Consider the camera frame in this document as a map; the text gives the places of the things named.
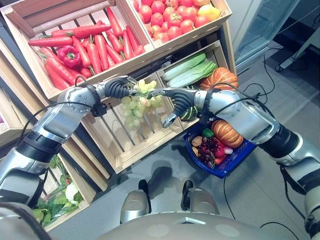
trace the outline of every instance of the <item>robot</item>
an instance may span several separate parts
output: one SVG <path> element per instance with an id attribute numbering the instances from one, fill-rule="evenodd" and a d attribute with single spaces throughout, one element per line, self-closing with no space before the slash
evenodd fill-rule
<path id="1" fill-rule="evenodd" d="M 107 107 L 106 97 L 134 96 L 136 90 L 127 86 L 136 83 L 130 76 L 119 76 L 101 83 L 74 87 L 62 93 L 58 104 L 50 108 L 32 131 L 12 148 L 0 162 L 0 229 L 12 229 L 12 239 L 50 239 L 43 230 L 26 227 L 24 220 L 33 222 L 28 206 L 34 206 L 42 192 L 40 175 L 49 167 L 50 159 L 74 133 L 81 119 L 91 111 L 102 116 Z M 226 120 L 245 139 L 266 151 L 283 169 L 292 188 L 305 195 L 305 230 L 312 239 L 320 239 L 320 153 L 298 133 L 281 125 L 261 108 L 242 101 L 230 90 L 212 88 L 209 91 L 188 88 L 160 88 L 148 98 L 162 95 L 172 99 L 173 112 L 163 122 L 167 128 L 187 108 L 198 106 L 205 115 L 210 113 Z M 11 207 L 9 203 L 24 204 Z M 279 239 L 264 231 L 219 215 L 212 196 L 187 181 L 183 186 L 182 212 L 149 214 L 148 186 L 130 192 L 121 209 L 123 224 L 99 239 Z"/>

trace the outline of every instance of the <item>bell pepper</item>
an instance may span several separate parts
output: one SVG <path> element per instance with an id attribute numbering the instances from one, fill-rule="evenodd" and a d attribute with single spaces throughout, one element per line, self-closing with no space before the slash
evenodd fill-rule
<path id="1" fill-rule="evenodd" d="M 202 137 L 210 138 L 210 137 L 213 137 L 213 136 L 214 136 L 214 133 L 209 128 L 203 129 Z"/>
<path id="2" fill-rule="evenodd" d="M 68 68 L 74 68 L 81 65 L 81 56 L 78 50 L 71 45 L 66 45 L 60 48 L 57 52 L 57 57 L 66 65 Z"/>

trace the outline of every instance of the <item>green vegetable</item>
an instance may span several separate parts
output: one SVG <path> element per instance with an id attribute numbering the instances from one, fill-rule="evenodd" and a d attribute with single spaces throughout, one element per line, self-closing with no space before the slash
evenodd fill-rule
<path id="1" fill-rule="evenodd" d="M 170 70 L 166 71 L 164 74 L 164 80 L 170 81 L 173 78 L 179 76 L 180 74 L 194 68 L 196 65 L 202 63 L 206 59 L 206 55 L 203 52 L 191 56 L 181 63 L 177 64 Z"/>
<path id="2" fill-rule="evenodd" d="M 194 84 L 200 79 L 211 75 L 215 68 L 217 68 L 217 65 L 213 61 L 205 61 L 192 69 L 183 72 L 179 76 L 176 76 L 168 82 L 168 85 L 171 88 L 182 88 Z"/>
<path id="3" fill-rule="evenodd" d="M 210 137 L 213 137 L 213 136 L 214 136 L 214 133 L 209 128 L 203 129 L 202 137 L 210 138 Z"/>

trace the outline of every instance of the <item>bunch of grapes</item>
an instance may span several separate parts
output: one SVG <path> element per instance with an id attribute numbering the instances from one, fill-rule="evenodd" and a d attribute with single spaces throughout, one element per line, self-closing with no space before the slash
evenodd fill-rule
<path id="1" fill-rule="evenodd" d="M 133 130 L 140 126 L 144 113 L 162 106 L 162 97 L 160 95 L 147 99 L 148 92 L 155 90 L 156 86 L 157 82 L 155 80 L 145 83 L 145 80 L 141 79 L 138 84 L 133 86 L 133 89 L 137 91 L 137 95 L 125 96 L 121 99 L 122 115 L 129 129 Z"/>

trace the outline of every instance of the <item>red bell pepper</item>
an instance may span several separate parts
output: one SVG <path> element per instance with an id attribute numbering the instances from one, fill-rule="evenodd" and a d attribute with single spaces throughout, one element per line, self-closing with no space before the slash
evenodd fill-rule
<path id="1" fill-rule="evenodd" d="M 64 47 L 65 45 L 73 45 L 74 41 L 69 36 L 57 36 L 50 38 L 34 39 L 30 40 L 30 46 L 38 47 Z"/>
<path id="2" fill-rule="evenodd" d="M 68 68 L 74 68 L 81 64 L 80 54 L 74 46 L 66 45 L 60 48 L 57 52 L 57 57 Z"/>
<path id="3" fill-rule="evenodd" d="M 109 6 L 106 8 L 106 14 L 108 15 L 108 19 L 111 24 L 112 31 L 113 31 L 114 35 L 120 40 L 121 44 L 123 45 L 124 44 L 124 41 L 123 41 L 124 33 L 122 32 L 122 29 L 118 23 L 118 20 L 116 19 L 114 13 L 112 12 L 112 10 Z"/>

